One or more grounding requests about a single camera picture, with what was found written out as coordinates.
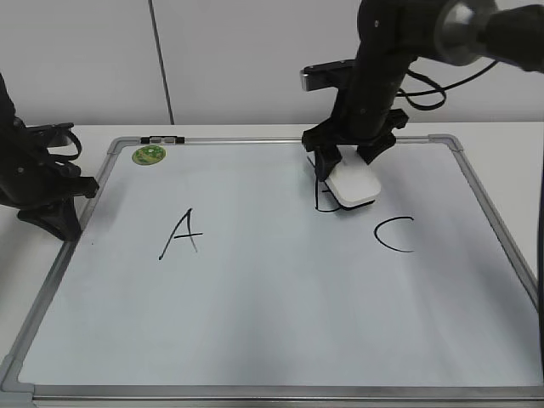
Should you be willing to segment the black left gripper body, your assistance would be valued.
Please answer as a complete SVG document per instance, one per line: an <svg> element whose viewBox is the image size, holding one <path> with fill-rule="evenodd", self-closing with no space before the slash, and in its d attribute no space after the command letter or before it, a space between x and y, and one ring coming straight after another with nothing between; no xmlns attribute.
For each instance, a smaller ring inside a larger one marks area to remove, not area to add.
<svg viewBox="0 0 544 408"><path fill-rule="evenodd" d="M95 178L82 176L74 161L82 143L74 124L27 127L17 117L4 82L1 83L1 203L30 209L75 196L95 197Z"/></svg>

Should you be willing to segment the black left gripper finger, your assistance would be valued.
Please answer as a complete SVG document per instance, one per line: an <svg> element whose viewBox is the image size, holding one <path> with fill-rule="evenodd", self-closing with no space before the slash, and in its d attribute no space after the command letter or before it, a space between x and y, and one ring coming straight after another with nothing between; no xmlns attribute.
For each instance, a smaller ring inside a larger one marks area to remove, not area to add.
<svg viewBox="0 0 544 408"><path fill-rule="evenodd" d="M73 200L61 200L37 208L19 210L17 218L64 242L77 241L82 234Z"/></svg>

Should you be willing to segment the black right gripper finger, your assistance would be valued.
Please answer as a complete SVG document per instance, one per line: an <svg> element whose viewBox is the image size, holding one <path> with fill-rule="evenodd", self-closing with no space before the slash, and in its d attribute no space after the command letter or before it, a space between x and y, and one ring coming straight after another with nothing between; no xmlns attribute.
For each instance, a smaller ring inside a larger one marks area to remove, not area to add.
<svg viewBox="0 0 544 408"><path fill-rule="evenodd" d="M382 136L372 145L360 145L357 147L357 153L361 159L370 165L382 153L392 148L396 144L396 138L393 134Z"/></svg>
<svg viewBox="0 0 544 408"><path fill-rule="evenodd" d="M318 181L326 181L341 160L342 155L335 145L316 147L314 151L314 172Z"/></svg>

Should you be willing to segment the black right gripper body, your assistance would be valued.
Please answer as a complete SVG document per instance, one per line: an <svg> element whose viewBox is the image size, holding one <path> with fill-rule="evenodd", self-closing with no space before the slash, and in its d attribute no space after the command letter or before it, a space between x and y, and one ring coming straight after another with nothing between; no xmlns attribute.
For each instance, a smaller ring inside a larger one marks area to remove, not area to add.
<svg viewBox="0 0 544 408"><path fill-rule="evenodd" d="M318 146L372 145L409 68L407 54L357 56L348 86L337 90L328 119L303 133L307 152Z"/></svg>

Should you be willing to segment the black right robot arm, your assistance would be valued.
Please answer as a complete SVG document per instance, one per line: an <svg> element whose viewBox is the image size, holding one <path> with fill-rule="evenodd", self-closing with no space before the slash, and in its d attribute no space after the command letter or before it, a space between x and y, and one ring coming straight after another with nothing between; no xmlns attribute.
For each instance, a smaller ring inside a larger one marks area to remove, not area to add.
<svg viewBox="0 0 544 408"><path fill-rule="evenodd" d="M411 71L419 58L465 66L480 57L528 72L543 70L543 7L532 4L500 10L494 1L363 1L357 16L360 39L354 59L307 66L307 92L335 88L331 115L303 133L323 182L342 160L342 145L356 147L371 163L394 146L393 131L408 116L393 107L401 84L412 77L445 88Z"/></svg>

